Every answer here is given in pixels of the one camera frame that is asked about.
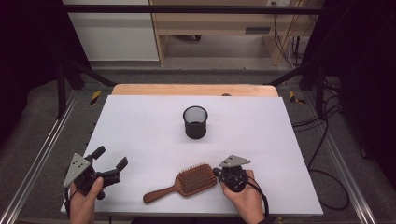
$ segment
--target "white board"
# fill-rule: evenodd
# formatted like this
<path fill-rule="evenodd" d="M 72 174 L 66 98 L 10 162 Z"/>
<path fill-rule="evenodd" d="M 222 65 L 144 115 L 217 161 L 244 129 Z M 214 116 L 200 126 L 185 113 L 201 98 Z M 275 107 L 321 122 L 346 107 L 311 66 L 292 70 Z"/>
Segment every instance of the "white board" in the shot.
<path fill-rule="evenodd" d="M 145 0 L 63 0 L 65 5 L 148 5 Z M 89 61 L 158 61 L 149 13 L 69 13 Z"/>
<path fill-rule="evenodd" d="M 183 111 L 200 105 L 208 113 L 207 133 L 184 133 Z M 234 216 L 236 210 L 217 184 L 190 198 L 172 193 L 143 203 L 143 195 L 170 187 L 178 172 L 202 162 L 212 168 L 233 154 L 251 160 L 269 202 L 270 214 L 322 215 L 289 116 L 280 97 L 108 96 L 85 156 L 106 152 L 96 171 L 114 169 L 126 156 L 120 183 L 106 189 L 97 212 L 129 215 Z"/>

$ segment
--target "brush handle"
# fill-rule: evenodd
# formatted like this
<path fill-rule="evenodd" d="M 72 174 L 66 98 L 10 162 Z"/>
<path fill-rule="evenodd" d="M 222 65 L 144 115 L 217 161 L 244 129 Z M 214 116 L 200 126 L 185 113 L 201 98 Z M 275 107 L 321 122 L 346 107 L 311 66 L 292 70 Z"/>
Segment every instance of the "brush handle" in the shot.
<path fill-rule="evenodd" d="M 172 187 L 167 188 L 167 189 L 159 189 L 159 190 L 152 191 L 150 193 L 145 194 L 145 196 L 143 196 L 143 202 L 152 203 L 155 200 L 160 199 L 161 197 L 165 196 L 166 194 L 172 193 L 174 191 L 178 191 L 176 184 Z"/>

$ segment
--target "aluminum rail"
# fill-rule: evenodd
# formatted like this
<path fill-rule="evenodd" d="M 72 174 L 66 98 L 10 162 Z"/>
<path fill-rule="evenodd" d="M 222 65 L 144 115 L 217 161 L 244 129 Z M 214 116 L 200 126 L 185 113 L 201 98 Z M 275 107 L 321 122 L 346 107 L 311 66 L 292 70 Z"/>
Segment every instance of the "aluminum rail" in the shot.
<path fill-rule="evenodd" d="M 15 193 L 14 198 L 9 203 L 6 210 L 0 216 L 1 224 L 12 224 L 17 220 L 18 214 L 20 213 L 26 199 L 32 191 L 33 186 L 35 185 L 35 182 L 37 181 L 41 170 L 43 169 L 47 161 L 47 158 L 49 157 L 59 135 L 61 134 L 61 131 L 63 130 L 64 125 L 71 114 L 71 111 L 76 103 L 78 96 L 79 91 L 72 91 L 64 115 L 60 119 L 57 119 L 55 121 L 46 141 L 38 152 L 35 161 L 30 167 L 27 175 L 23 179 L 21 186 Z"/>
<path fill-rule="evenodd" d="M 315 102 L 314 94 L 312 92 L 305 91 L 304 97 L 305 99 L 307 99 L 307 103 L 311 108 L 311 111 L 314 113 L 314 115 L 317 115 L 318 113 L 313 106 Z M 322 133 L 324 133 L 324 126 L 325 124 L 319 125 Z M 359 219 L 361 220 L 361 224 L 375 224 L 376 220 L 373 212 L 371 211 L 370 206 L 364 199 L 363 193 L 361 192 L 361 189 L 359 188 L 355 177 L 347 166 L 347 162 L 344 160 L 340 149 L 332 138 L 331 132 L 327 132 L 325 140 L 329 154 L 332 158 L 332 162 L 334 163 L 337 173 L 340 175 L 340 180 L 343 182 L 347 192 L 349 193 L 349 199 L 352 202 L 353 207 L 355 208 L 356 215 L 358 215 Z"/>

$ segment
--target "black curtain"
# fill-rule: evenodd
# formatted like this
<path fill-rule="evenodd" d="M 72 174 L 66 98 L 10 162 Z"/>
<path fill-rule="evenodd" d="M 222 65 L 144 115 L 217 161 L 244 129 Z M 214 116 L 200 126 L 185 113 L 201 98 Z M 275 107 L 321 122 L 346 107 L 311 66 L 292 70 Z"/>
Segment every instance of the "black curtain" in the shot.
<path fill-rule="evenodd" d="M 62 0 L 0 3 L 0 144 L 12 134 L 29 91 L 55 80 L 62 59 L 91 68 L 67 13 L 44 12 L 45 4 Z"/>
<path fill-rule="evenodd" d="M 341 4 L 326 0 L 327 5 Z M 341 102 L 368 158 L 375 159 L 396 188 L 396 1 L 357 0 L 337 27 L 322 67 L 340 77 Z M 313 57 L 334 18 L 319 18 L 305 60 Z"/>

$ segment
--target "metal bracket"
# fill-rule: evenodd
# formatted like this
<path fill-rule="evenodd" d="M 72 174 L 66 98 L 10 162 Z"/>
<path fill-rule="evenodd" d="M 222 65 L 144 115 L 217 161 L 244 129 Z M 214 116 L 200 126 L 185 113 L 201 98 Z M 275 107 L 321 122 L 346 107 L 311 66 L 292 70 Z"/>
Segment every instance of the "metal bracket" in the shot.
<path fill-rule="evenodd" d="M 64 188 L 68 188 L 77 177 L 79 177 L 88 167 L 90 167 L 90 165 L 91 163 L 89 161 L 75 153 L 73 160 L 70 162 L 66 178 L 64 179 Z"/>
<path fill-rule="evenodd" d="M 221 167 L 235 167 L 235 166 L 240 166 L 240 165 L 248 164 L 248 163 L 250 163 L 250 160 L 247 160 L 242 157 L 237 157 L 235 155 L 230 155 L 224 161 L 222 161 L 219 164 L 219 166 L 221 166 Z"/>

